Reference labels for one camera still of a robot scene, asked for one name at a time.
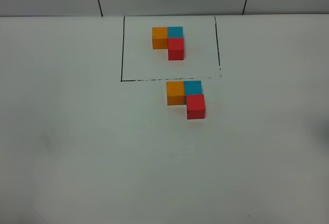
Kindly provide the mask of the red template cube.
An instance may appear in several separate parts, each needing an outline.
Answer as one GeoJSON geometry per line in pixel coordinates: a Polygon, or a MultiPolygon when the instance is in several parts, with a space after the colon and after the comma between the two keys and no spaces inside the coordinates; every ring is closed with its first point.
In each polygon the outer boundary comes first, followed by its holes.
{"type": "Polygon", "coordinates": [[[168,60],[184,60],[185,47],[184,38],[169,38],[168,39],[168,60]]]}

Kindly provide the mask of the orange template cube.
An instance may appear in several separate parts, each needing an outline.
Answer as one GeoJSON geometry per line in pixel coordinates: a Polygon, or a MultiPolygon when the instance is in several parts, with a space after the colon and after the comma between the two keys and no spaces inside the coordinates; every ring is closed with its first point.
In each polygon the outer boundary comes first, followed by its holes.
{"type": "Polygon", "coordinates": [[[153,27],[152,28],[152,47],[153,49],[168,48],[168,28],[153,27]]]}

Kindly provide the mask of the blue template cube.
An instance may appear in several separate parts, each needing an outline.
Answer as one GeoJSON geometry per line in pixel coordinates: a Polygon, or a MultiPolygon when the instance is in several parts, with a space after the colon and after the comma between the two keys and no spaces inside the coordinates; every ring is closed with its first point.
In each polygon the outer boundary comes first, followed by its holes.
{"type": "Polygon", "coordinates": [[[168,27],[168,38],[183,38],[183,27],[168,27]]]}

